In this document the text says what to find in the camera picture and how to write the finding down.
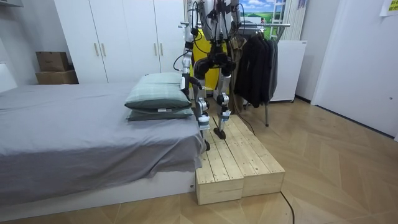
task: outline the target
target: wooden platform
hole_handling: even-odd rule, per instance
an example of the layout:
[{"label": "wooden platform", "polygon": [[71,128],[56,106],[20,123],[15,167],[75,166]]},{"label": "wooden platform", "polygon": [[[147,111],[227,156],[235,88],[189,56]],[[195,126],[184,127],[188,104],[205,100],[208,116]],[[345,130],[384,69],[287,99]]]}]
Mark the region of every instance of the wooden platform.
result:
[{"label": "wooden platform", "polygon": [[201,155],[197,169],[200,205],[280,192],[285,170],[237,115],[225,124],[226,139],[213,132],[218,117],[210,119],[206,139],[211,150]]}]

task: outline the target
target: pillow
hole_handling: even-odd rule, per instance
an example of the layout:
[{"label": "pillow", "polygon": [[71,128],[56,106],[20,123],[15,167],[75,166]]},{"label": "pillow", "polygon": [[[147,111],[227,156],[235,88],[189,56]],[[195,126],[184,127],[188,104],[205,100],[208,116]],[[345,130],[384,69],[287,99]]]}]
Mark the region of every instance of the pillow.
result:
[{"label": "pillow", "polygon": [[179,73],[145,75],[131,90],[125,106],[130,109],[188,108],[191,101],[180,89]]},{"label": "pillow", "polygon": [[143,113],[136,110],[131,110],[130,115],[127,117],[129,121],[147,121],[155,119],[180,119],[187,118],[193,115],[191,108],[179,110],[177,112],[164,112],[164,113]]}]

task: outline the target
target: cabinet handle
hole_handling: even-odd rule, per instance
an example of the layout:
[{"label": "cabinet handle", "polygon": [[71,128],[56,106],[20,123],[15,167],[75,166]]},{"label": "cabinet handle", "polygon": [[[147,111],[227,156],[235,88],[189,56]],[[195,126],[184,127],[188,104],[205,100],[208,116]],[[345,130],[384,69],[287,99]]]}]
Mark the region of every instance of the cabinet handle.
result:
[{"label": "cabinet handle", "polygon": [[106,52],[105,52],[105,46],[104,46],[104,43],[102,43],[101,45],[102,45],[102,52],[104,53],[104,56],[106,57]]},{"label": "cabinet handle", "polygon": [[97,44],[96,43],[94,43],[94,48],[95,48],[95,53],[97,53],[97,56],[100,56],[99,53],[98,53],[98,49],[97,49]]}]

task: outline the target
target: white wardrobe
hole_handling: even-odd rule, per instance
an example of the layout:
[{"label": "white wardrobe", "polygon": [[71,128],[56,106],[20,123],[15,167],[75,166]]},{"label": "white wardrobe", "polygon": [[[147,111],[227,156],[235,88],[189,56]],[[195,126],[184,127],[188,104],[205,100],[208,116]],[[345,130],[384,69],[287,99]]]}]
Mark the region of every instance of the white wardrobe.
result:
[{"label": "white wardrobe", "polygon": [[136,82],[173,72],[182,54],[181,0],[55,0],[80,83]]}]

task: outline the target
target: black coat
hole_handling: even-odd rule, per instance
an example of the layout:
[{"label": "black coat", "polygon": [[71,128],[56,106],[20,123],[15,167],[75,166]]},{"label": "black coat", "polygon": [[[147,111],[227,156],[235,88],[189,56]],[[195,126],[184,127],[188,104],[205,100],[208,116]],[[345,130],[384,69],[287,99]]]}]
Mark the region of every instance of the black coat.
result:
[{"label": "black coat", "polygon": [[251,37],[243,46],[234,93],[242,96],[255,108],[265,102],[269,95],[271,53],[270,45],[258,36]]}]

